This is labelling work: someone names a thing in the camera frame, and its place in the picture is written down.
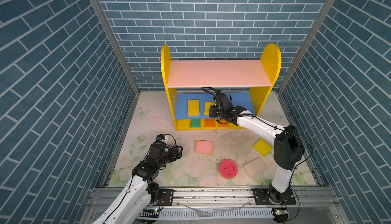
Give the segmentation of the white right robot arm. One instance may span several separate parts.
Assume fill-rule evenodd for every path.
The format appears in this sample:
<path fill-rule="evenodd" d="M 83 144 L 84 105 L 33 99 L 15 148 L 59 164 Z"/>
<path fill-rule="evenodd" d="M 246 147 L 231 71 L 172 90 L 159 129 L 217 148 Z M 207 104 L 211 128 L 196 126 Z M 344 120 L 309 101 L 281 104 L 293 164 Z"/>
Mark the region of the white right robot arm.
<path fill-rule="evenodd" d="M 273 158 L 277 163 L 274 178 L 269 185 L 269 199 L 274 204 L 281 204 L 291 195 L 291 179 L 300 164 L 305 147 L 293 125 L 286 127 L 266 121 L 242 106 L 233 106 L 232 97 L 211 87 L 202 90 L 213 96 L 214 106 L 210 107 L 209 117 L 217 121 L 225 120 L 236 126 L 248 129 L 271 143 Z"/>

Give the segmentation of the orange sponge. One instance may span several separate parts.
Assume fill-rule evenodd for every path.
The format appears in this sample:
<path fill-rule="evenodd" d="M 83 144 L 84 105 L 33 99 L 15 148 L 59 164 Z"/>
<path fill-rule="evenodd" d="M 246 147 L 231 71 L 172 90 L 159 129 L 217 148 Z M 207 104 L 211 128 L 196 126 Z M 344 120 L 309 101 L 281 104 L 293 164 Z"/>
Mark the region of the orange sponge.
<path fill-rule="evenodd" d="M 214 119 L 205 119 L 204 120 L 205 129 L 215 129 L 215 120 Z"/>

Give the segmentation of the green sponge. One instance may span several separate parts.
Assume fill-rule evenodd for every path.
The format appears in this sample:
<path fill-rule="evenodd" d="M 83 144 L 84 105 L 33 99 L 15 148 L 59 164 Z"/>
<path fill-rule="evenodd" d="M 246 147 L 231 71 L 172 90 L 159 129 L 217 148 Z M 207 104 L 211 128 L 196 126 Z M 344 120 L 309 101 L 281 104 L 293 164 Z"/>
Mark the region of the green sponge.
<path fill-rule="evenodd" d="M 200 119 L 191 119 L 190 128 L 201 128 L 201 120 Z"/>

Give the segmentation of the small yellow sponge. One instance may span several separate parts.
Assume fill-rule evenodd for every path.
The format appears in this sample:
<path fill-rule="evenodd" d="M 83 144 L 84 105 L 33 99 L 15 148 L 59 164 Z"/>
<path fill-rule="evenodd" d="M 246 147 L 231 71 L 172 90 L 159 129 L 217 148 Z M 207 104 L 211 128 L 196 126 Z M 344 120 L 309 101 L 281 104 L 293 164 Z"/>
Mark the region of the small yellow sponge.
<path fill-rule="evenodd" d="M 253 148 L 262 156 L 266 157 L 271 151 L 272 147 L 266 143 L 263 139 L 259 139 L 254 145 Z"/>
<path fill-rule="evenodd" d="M 210 107 L 214 107 L 215 103 L 205 102 L 204 103 L 204 116 L 210 116 Z"/>

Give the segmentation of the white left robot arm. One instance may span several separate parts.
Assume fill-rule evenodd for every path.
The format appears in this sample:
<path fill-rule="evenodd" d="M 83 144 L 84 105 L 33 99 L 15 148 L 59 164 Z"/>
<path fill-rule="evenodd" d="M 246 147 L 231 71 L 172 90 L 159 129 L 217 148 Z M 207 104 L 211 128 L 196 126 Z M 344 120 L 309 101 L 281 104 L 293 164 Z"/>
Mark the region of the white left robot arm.
<path fill-rule="evenodd" d="M 95 224 L 131 224 L 149 205 L 160 199 L 159 184 L 154 182 L 167 164 L 182 158 L 183 147 L 158 140 L 151 144 L 143 161 L 132 170 L 124 189 Z"/>

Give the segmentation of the textured yellow sponge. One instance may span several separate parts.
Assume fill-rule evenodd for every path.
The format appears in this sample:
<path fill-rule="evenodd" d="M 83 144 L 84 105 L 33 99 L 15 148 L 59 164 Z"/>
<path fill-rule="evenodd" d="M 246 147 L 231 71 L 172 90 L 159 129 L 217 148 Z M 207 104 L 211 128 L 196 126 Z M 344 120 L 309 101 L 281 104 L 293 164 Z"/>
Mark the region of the textured yellow sponge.
<path fill-rule="evenodd" d="M 198 117 L 200 115 L 199 100 L 188 100 L 188 102 L 187 102 L 187 115 L 188 115 L 188 117 Z"/>

